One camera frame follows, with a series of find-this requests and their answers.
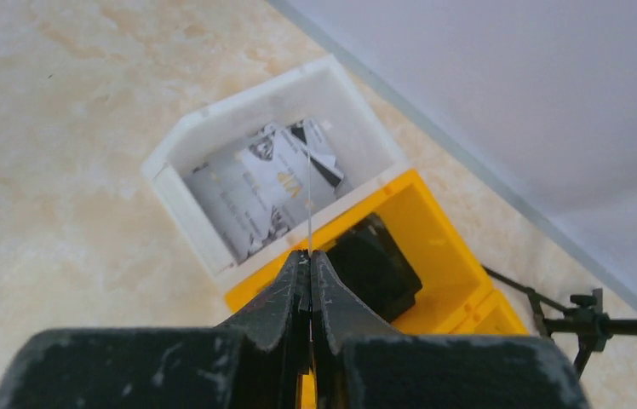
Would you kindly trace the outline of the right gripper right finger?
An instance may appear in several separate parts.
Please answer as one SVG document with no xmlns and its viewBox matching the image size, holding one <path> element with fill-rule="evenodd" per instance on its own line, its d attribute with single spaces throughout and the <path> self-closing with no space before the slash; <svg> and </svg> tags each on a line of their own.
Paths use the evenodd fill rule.
<svg viewBox="0 0 637 409">
<path fill-rule="evenodd" d="M 586 408 L 569 360 L 528 336 L 407 335 L 311 256 L 320 408 Z"/>
</svg>

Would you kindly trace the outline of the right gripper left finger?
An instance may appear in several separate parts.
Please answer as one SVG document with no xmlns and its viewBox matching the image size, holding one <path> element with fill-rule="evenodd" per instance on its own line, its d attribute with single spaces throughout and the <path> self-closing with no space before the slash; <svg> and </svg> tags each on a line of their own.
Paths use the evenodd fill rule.
<svg viewBox="0 0 637 409">
<path fill-rule="evenodd" d="M 213 327 L 57 328 L 0 381 L 0 408 L 296 408 L 307 360 L 310 256 Z"/>
</svg>

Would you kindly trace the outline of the white card with black stripe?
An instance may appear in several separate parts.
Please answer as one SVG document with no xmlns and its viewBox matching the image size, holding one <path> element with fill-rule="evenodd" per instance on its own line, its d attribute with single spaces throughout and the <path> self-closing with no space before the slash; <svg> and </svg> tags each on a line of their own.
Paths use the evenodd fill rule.
<svg viewBox="0 0 637 409">
<path fill-rule="evenodd" d="M 304 150 L 306 158 L 307 158 L 307 199 L 306 199 L 306 207 L 307 207 L 307 254 L 309 256 L 313 253 L 313 198 L 312 198 L 312 176 L 311 176 L 311 168 L 312 168 L 312 157 L 308 147 Z"/>
</svg>

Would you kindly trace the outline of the black pad in bin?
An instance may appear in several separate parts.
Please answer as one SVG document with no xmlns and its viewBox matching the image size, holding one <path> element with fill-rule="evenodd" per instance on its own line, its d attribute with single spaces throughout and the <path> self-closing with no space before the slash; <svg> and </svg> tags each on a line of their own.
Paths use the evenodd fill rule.
<svg viewBox="0 0 637 409">
<path fill-rule="evenodd" d="M 377 214 L 349 228 L 327 256 L 341 282 L 385 321 L 416 304 L 422 282 Z"/>
</svg>

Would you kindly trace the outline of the yellow bin with black pad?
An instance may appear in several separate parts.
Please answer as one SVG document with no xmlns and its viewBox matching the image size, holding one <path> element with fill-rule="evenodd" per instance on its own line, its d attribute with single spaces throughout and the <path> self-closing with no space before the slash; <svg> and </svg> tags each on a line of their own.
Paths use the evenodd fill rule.
<svg viewBox="0 0 637 409">
<path fill-rule="evenodd" d="M 414 170 L 405 172 L 320 228 L 319 246 L 313 249 L 313 253 L 322 251 L 327 256 L 327 250 L 342 234 L 371 213 L 383 220 L 422 282 L 422 288 L 416 293 L 416 304 L 395 321 L 388 322 L 398 331 L 416 336 L 449 333 L 491 293 L 488 275 Z M 306 240 L 291 247 L 228 292 L 228 303 L 236 308 L 236 313 L 276 279 L 292 251 L 307 251 Z M 307 296 L 301 305 L 308 320 L 307 360 L 301 376 L 301 398 L 303 381 L 309 378 L 313 381 L 314 403 L 317 406 L 311 256 Z"/>
</svg>

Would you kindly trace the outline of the yellow bin with beige parts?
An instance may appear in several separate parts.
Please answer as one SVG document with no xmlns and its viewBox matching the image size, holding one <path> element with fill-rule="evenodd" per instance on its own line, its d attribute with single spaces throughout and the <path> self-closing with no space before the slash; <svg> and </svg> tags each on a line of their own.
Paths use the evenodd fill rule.
<svg viewBox="0 0 637 409">
<path fill-rule="evenodd" d="M 530 334 L 506 297 L 499 290 L 492 291 L 450 333 L 503 336 L 527 336 Z"/>
</svg>

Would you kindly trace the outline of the papers in white bin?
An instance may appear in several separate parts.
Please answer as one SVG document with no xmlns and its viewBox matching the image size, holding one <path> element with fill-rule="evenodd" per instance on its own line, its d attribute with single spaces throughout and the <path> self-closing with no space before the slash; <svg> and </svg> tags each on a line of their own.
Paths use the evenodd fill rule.
<svg viewBox="0 0 637 409">
<path fill-rule="evenodd" d="M 313 214 L 351 186 L 319 122 L 266 124 L 210 156 L 184 181 L 237 262 L 307 220 L 307 158 Z"/>
</svg>

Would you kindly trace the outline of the white plastic bin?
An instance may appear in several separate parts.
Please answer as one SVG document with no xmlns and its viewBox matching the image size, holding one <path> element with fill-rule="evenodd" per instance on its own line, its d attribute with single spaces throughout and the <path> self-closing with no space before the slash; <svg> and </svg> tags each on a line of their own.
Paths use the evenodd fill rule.
<svg viewBox="0 0 637 409">
<path fill-rule="evenodd" d="M 238 262 L 183 178 L 209 154 L 254 134 L 272 120 L 291 124 L 306 117 L 319 121 L 350 188 L 334 204 L 314 213 L 310 221 L 302 222 L 247 261 Z M 148 156 L 141 171 L 203 271 L 226 295 L 306 238 L 318 248 L 320 228 L 409 168 L 403 150 L 346 70 L 335 56 L 327 55 L 183 116 Z"/>
</svg>

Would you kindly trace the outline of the black tripod with grey pole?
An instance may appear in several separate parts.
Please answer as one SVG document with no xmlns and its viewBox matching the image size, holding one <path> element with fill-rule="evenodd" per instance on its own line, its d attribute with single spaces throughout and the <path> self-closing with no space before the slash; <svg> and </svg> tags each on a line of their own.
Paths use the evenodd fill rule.
<svg viewBox="0 0 637 409">
<path fill-rule="evenodd" d="M 604 292 L 596 288 L 588 295 L 572 294 L 572 305 L 566 307 L 534 288 L 522 285 L 497 271 L 484 267 L 490 277 L 527 296 L 534 326 L 541 337 L 550 339 L 555 333 L 577 336 L 578 352 L 573 366 L 581 376 L 593 353 L 605 350 L 614 336 L 637 337 L 637 319 L 615 320 L 604 311 Z"/>
</svg>

